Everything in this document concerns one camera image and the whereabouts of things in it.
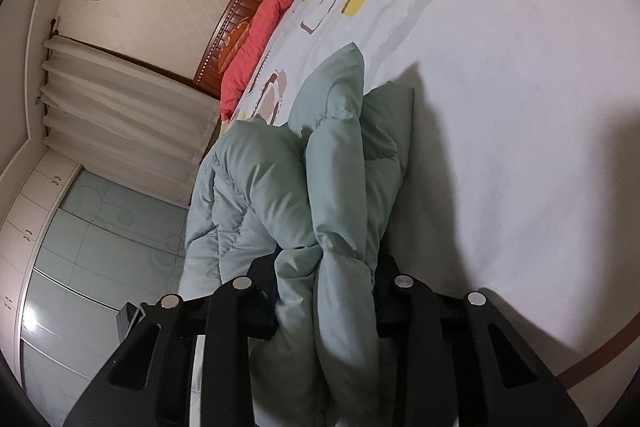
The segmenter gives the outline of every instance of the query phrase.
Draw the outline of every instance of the folded duvet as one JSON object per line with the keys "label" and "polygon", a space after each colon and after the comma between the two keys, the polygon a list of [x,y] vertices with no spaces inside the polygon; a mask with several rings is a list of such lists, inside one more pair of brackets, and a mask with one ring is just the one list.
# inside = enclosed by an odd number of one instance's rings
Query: folded duvet
{"label": "folded duvet", "polygon": [[378,422],[373,274],[406,169],[413,94],[385,84],[363,96],[363,87],[364,61],[349,44],[308,77],[287,124],[237,121],[198,174],[183,298],[283,249],[278,330],[250,356],[260,427]]}

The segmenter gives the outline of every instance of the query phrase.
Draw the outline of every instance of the metal screw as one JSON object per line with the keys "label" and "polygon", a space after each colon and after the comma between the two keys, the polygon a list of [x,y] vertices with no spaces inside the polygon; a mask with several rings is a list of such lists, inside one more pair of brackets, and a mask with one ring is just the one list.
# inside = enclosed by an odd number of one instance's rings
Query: metal screw
{"label": "metal screw", "polygon": [[234,279],[232,284],[236,290],[246,290],[247,288],[251,288],[253,282],[249,277],[238,277]]}
{"label": "metal screw", "polygon": [[414,285],[414,280],[408,275],[399,275],[394,279],[394,283],[399,288],[411,288]]}
{"label": "metal screw", "polygon": [[486,297],[480,292],[471,292],[466,297],[473,306],[484,306],[486,304]]}
{"label": "metal screw", "polygon": [[175,308],[178,304],[180,304],[180,298],[177,295],[174,295],[173,293],[170,293],[169,295],[165,295],[160,300],[160,305],[165,310],[170,310],[171,308]]}

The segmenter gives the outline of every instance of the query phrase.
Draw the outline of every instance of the white curtain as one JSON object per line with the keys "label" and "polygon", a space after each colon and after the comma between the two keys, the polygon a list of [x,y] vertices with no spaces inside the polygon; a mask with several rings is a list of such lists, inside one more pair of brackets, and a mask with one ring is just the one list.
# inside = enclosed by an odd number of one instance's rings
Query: white curtain
{"label": "white curtain", "polygon": [[218,100],[126,60],[55,36],[46,144],[90,172],[188,206],[198,164],[218,122]]}

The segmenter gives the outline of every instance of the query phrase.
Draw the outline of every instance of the bedsheet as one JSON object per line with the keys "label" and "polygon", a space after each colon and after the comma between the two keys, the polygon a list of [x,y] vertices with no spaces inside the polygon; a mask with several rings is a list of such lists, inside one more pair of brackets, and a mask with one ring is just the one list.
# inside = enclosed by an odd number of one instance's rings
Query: bedsheet
{"label": "bedsheet", "polygon": [[[365,92],[416,93],[401,269],[484,289],[555,374],[619,332],[640,311],[640,0],[296,0],[234,120],[285,123],[351,41]],[[590,425],[639,363],[635,341],[572,387]]]}

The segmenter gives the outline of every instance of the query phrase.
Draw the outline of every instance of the black bracket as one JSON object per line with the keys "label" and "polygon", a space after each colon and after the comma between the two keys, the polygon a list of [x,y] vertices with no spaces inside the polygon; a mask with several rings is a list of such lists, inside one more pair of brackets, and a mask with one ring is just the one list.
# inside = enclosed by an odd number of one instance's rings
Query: black bracket
{"label": "black bracket", "polygon": [[[248,338],[277,329],[273,263],[213,295],[143,303],[128,334],[86,388],[65,427],[186,427],[197,335],[206,335],[202,427],[254,427]],[[374,288],[378,334],[395,340],[393,427],[586,427],[548,368],[484,295],[454,299],[402,275],[380,254]]]}

